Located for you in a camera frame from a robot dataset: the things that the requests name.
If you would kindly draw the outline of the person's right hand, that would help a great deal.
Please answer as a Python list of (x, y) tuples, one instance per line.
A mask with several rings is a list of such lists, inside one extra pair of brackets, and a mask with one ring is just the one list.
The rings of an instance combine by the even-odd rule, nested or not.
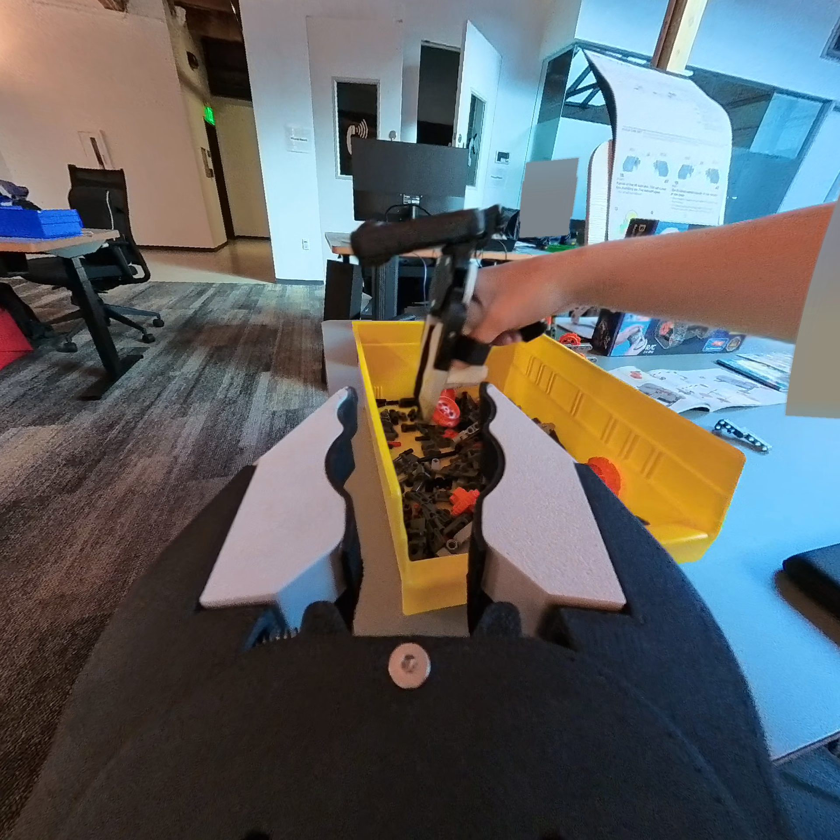
[(520, 341), (522, 328), (572, 306), (566, 254), (480, 268), (469, 300), (465, 334), (487, 344)]

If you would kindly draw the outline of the white printed instruction poster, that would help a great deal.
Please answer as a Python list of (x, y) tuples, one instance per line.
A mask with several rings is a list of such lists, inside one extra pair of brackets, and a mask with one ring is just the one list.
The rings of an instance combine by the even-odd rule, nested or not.
[(636, 218), (723, 224), (732, 126), (689, 78), (584, 52), (611, 120), (606, 240)]

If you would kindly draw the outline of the dark office table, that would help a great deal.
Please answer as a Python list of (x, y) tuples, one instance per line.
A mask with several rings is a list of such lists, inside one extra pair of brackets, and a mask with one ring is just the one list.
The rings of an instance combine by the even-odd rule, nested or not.
[(83, 256), (94, 253), (119, 237), (119, 231), (86, 228), (78, 236), (63, 238), (1, 237), (2, 254), (54, 256), (62, 261), (68, 275), (69, 291), (92, 338), (104, 372), (80, 394), (87, 402), (100, 400), (116, 382), (140, 362), (143, 353), (120, 355), (112, 339), (103, 305), (98, 301), (88, 274), (81, 264)]

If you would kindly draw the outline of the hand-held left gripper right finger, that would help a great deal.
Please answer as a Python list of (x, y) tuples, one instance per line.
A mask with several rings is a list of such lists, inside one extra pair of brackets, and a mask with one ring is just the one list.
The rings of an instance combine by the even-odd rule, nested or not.
[(479, 388), (479, 493), (468, 559), (468, 628), (502, 622), (537, 636), (562, 607), (620, 613), (627, 598), (578, 463), (497, 387)]

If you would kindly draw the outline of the open white instruction booklet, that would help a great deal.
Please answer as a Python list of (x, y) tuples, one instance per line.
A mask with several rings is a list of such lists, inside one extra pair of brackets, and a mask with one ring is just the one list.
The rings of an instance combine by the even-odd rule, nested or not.
[(611, 371), (620, 381), (675, 413), (715, 413), (734, 408), (786, 403), (786, 393), (716, 365), (698, 371), (642, 371), (624, 366)]

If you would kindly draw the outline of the yellow plastic bin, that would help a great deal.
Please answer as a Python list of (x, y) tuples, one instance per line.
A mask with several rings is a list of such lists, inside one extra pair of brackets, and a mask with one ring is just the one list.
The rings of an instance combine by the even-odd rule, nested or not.
[[(352, 321), (374, 456), (391, 527), (407, 616), (466, 603), (467, 556), (412, 560), (403, 490), (380, 419), (380, 401), (413, 394), (423, 324)], [(616, 493), (678, 563), (699, 560), (717, 539), (745, 455), (543, 336), (490, 352), (490, 382), (525, 414), (552, 424), (577, 461), (609, 460)]]

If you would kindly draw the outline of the grey beam with blue pin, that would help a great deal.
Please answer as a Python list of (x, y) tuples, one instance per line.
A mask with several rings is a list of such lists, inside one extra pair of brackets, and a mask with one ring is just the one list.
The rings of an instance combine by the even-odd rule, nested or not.
[(717, 420), (711, 432), (722, 439), (726, 439), (733, 445), (742, 446), (761, 455), (768, 455), (772, 450), (772, 446), (763, 438), (753, 434), (742, 425), (738, 425), (726, 418)]

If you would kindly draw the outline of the long wooden office table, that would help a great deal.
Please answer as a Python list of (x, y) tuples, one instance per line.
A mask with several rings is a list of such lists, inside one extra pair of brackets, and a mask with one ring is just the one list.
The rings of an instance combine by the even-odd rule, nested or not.
[(506, 218), (498, 210), (491, 206), (402, 222), (369, 221), (348, 235), (346, 249), (362, 266), (374, 268), (429, 251), (437, 262), (427, 323), (474, 339), (488, 327), (493, 334), (526, 332), (533, 322), (596, 305), (594, 292), (580, 286), (580, 259), (591, 256), (591, 247), (542, 251), (480, 268), (488, 246), (505, 229)]

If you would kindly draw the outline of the black computer monitor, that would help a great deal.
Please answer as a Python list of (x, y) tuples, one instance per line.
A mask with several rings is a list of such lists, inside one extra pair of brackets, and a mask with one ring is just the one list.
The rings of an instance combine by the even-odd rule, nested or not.
[(403, 221), (465, 207), (465, 148), (353, 138), (353, 218)]

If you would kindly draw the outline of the pile of building pieces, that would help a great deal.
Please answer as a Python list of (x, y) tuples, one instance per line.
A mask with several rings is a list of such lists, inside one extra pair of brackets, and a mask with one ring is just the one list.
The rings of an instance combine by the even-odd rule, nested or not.
[(409, 568), (448, 562), (469, 552), (480, 495), (485, 433), (478, 387), (467, 391), (479, 404), (479, 420), (466, 430), (445, 430), (422, 419), (411, 396), (373, 400), (374, 429), (385, 447), (385, 486), (395, 491), (395, 536)]

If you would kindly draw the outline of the blue toy robot box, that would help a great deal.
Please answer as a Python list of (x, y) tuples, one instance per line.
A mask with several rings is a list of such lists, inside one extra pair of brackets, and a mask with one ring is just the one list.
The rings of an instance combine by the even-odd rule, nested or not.
[(679, 354), (729, 354), (739, 350), (744, 333), (693, 322), (656, 319), (602, 309), (591, 345), (613, 358)]

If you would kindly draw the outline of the person's right forearm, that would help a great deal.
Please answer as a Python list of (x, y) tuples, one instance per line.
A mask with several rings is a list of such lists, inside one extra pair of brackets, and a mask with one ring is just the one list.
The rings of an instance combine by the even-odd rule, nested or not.
[(575, 305), (794, 344), (787, 413), (838, 418), (838, 203), (536, 258), (525, 322)]

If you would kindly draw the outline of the blue storage bin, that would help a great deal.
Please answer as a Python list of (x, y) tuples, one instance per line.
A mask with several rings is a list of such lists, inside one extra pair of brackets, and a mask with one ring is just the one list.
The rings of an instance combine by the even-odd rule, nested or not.
[(68, 238), (81, 233), (81, 218), (74, 209), (37, 210), (11, 203), (1, 204), (2, 238)]

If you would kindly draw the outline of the black office chair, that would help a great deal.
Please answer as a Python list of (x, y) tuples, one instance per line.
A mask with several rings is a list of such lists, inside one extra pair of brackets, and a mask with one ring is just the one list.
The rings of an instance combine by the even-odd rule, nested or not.
[[(98, 250), (80, 258), (91, 287), (98, 296), (107, 325), (110, 325), (111, 320), (115, 320), (139, 332), (142, 342), (153, 343), (155, 341), (153, 334), (143, 324), (132, 320), (129, 316), (150, 319), (152, 327), (163, 328), (165, 322), (159, 312), (125, 308), (102, 299), (102, 294), (114, 288), (140, 284), (151, 277), (145, 258), (133, 238), (124, 170), (90, 169), (69, 164), (68, 171), (70, 174), (68, 203), (71, 209), (78, 212), (82, 226), (88, 229), (115, 230), (119, 234), (115, 239), (108, 240)], [(33, 259), (28, 265), (27, 279), (29, 281), (42, 286), (69, 289), (66, 271), (69, 263), (66, 260), (47, 257)], [(47, 322), (48, 325), (55, 327), (63, 322), (75, 321), (79, 321), (80, 324), (58, 336), (55, 349), (59, 352), (77, 352), (77, 345), (73, 338), (84, 329), (81, 325), (81, 310), (77, 308)]]

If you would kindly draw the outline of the grey desk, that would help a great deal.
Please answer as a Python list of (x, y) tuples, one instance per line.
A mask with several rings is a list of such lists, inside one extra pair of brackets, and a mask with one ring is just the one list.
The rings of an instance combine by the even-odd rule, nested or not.
[[(364, 580), (362, 635), (464, 636), (459, 605), (403, 614), (396, 551), (387, 530), (375, 447), (360, 409), (353, 439), (353, 499)], [(706, 601), (746, 676), (776, 765), (838, 738), (838, 621), (785, 577), (783, 561), (838, 543), (838, 421), (786, 416), (782, 406), (724, 416), (770, 441), (746, 462), (717, 540), (686, 575)]]

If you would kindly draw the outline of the orange gear wheel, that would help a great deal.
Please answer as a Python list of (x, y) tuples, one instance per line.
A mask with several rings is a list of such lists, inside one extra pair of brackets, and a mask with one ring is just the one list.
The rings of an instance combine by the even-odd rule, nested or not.
[(445, 389), (438, 398), (432, 414), (432, 423), (445, 430), (464, 431), (478, 422), (480, 408), (475, 397), (467, 391)]
[(623, 472), (610, 458), (598, 455), (588, 458), (586, 464), (613, 494), (621, 497), (625, 486)]

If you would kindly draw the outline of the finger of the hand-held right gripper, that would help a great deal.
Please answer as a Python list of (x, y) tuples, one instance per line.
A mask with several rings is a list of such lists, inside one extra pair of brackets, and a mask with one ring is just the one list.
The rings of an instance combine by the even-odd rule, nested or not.
[(431, 312), (425, 318), (414, 397), (420, 411), (433, 411), (446, 387), (455, 345), (453, 322)]

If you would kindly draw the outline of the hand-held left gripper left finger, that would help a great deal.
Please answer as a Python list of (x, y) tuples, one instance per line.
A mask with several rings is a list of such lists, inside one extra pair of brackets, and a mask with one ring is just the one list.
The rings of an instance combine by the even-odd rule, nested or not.
[(299, 629), (311, 604), (328, 602), (352, 629), (361, 546), (345, 484), (358, 405), (353, 387), (338, 390), (256, 461), (201, 607), (269, 606)]

